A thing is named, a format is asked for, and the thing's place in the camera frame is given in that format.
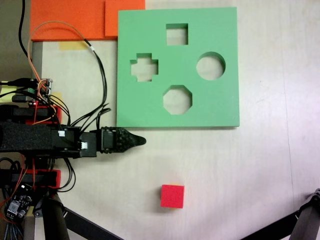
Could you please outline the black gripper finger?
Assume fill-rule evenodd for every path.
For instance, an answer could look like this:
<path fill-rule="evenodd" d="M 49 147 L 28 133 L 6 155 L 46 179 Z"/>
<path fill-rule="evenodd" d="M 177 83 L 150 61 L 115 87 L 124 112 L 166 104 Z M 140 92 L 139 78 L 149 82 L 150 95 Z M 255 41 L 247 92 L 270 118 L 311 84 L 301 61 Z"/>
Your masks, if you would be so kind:
<path fill-rule="evenodd" d="M 147 140 L 139 135 L 132 134 L 126 129 L 119 127 L 116 129 L 116 152 L 123 153 L 128 149 L 142 146 Z"/>

